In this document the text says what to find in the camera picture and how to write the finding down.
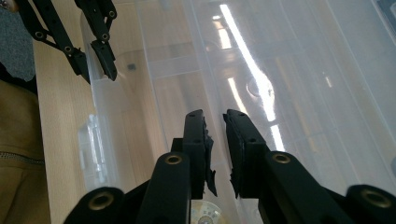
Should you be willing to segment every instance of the wooden table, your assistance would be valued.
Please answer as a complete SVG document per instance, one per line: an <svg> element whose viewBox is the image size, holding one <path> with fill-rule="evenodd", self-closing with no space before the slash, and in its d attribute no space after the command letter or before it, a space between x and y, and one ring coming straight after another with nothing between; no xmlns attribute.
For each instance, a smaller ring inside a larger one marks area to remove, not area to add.
<svg viewBox="0 0 396 224"><path fill-rule="evenodd" d="M83 48L80 28L81 10L74 1L53 0L52 3L73 45L76 48ZM119 17L116 19L117 22L113 23L113 27L126 24L122 22L126 19L123 19L120 13L123 10L125 9L120 8ZM143 55L140 34L136 33L135 36L134 49L129 50L136 50L136 54ZM122 43L115 44L112 48L122 48ZM59 50L41 42L34 42L34 52L51 222L63 223L71 209L86 193L79 163L78 129L86 122L90 114L95 114L92 90L82 77L76 77L70 64ZM133 131L130 131L131 136L134 136L130 140L134 141L134 149L138 150L142 144L146 144L145 147L147 147L147 141L149 141L151 149L156 148L157 151L163 153L163 139L161 139L155 101L150 90L149 76L146 74L147 71L143 71L140 78L131 84L136 87L131 87L134 95L132 98L144 99L137 100L137 105L134 105L137 108L136 113L144 113L144 118L139 121L133 120L126 127L142 125L149 129L149 137L139 136L139 133L134 135ZM149 179L157 156L155 152L146 154L143 152L131 159L135 172L134 183L130 187L135 187Z"/></svg>
<svg viewBox="0 0 396 224"><path fill-rule="evenodd" d="M74 1L52 2L74 46L82 47L80 10ZM34 52L51 222L63 223L85 193L77 130L95 111L92 92L62 52L36 41Z"/></svg>

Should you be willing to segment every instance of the screw hole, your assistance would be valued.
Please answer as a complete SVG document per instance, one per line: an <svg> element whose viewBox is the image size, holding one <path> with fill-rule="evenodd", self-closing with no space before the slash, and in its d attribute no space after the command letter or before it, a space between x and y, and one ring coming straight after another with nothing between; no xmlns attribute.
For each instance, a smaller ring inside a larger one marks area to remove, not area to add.
<svg viewBox="0 0 396 224"><path fill-rule="evenodd" d="M99 192L90 199L88 207L91 210L98 211L110 206L114 201L114 196L107 191Z"/></svg>
<svg viewBox="0 0 396 224"><path fill-rule="evenodd" d="M43 33L41 33L41 32L35 32L35 37L37 37L37 38L43 38L44 37L44 34Z"/></svg>
<svg viewBox="0 0 396 224"><path fill-rule="evenodd" d="M272 158L274 161L277 161L279 163L289 163L290 162L290 158L288 156L280 154L280 153L276 153Z"/></svg>
<svg viewBox="0 0 396 224"><path fill-rule="evenodd" d="M64 47L64 51L66 51L66 52L70 52L70 51L72 51L72 48L70 48L70 47Z"/></svg>
<svg viewBox="0 0 396 224"><path fill-rule="evenodd" d="M369 190L369 189L362 190L361 197L363 197L363 199L366 200L368 203L377 207L388 208L392 205L392 202L390 201L389 198L373 190Z"/></svg>
<svg viewBox="0 0 396 224"><path fill-rule="evenodd" d="M179 156L168 156L165 160L166 163L170 164L170 165L175 165L178 163L181 163L182 159Z"/></svg>

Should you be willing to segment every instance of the clear plastic container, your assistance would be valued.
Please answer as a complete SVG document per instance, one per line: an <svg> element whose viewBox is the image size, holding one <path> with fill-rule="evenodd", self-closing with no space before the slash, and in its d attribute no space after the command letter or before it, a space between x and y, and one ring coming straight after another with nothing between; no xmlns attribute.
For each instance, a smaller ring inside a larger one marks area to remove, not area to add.
<svg viewBox="0 0 396 224"><path fill-rule="evenodd" d="M184 116L203 109L219 193L206 190L204 200L228 223L262 223L257 201L236 200L229 181L222 113L231 108L247 113L269 148L296 156L322 186L344 195L351 185L369 184L396 194L396 47L376 1L147 0L116 7L130 18L115 20L111 30L117 80L104 77L89 54L98 128L112 158L119 151L134 157L125 114L157 118L145 121L147 130L160 130L148 138L155 162L182 136ZM82 27L89 43L88 25ZM131 98L137 79L149 82L140 100L152 100L150 110ZM122 167L108 166L119 180L107 184L129 189L139 181L124 169L135 161L122 158L111 159Z"/></svg>

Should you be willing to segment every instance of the light wood surface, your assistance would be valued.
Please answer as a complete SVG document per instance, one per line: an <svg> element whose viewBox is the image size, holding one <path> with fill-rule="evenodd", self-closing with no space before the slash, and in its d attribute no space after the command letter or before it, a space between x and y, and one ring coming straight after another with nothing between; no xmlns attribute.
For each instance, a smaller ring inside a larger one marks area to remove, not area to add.
<svg viewBox="0 0 396 224"><path fill-rule="evenodd" d="M74 1L52 1L75 47L82 47ZM94 113L91 87L64 55L34 42L35 70L47 167L51 223L63 223L85 193L78 160L78 128Z"/></svg>
<svg viewBox="0 0 396 224"><path fill-rule="evenodd" d="M53 0L52 3L73 45L83 48L81 11L74 1ZM160 122L145 68L145 57L140 50L142 41L141 34L137 32L134 7L120 7L118 12L119 17L113 23L112 30L123 29L125 33L133 36L111 43L112 48L117 53L135 50L131 55L139 67L137 74L134 74L134 82L121 82L134 105L131 113L122 115L126 121L122 124L125 132L131 135L127 145L134 151L130 159L134 169L134 181L127 186L133 188L149 179L154 161L164 149ZM128 47L125 48L123 43L129 43ZM86 193L79 163L78 129L90 114L95 114L92 90L82 77L76 77L59 50L34 42L34 51L51 222L63 223L71 209Z"/></svg>

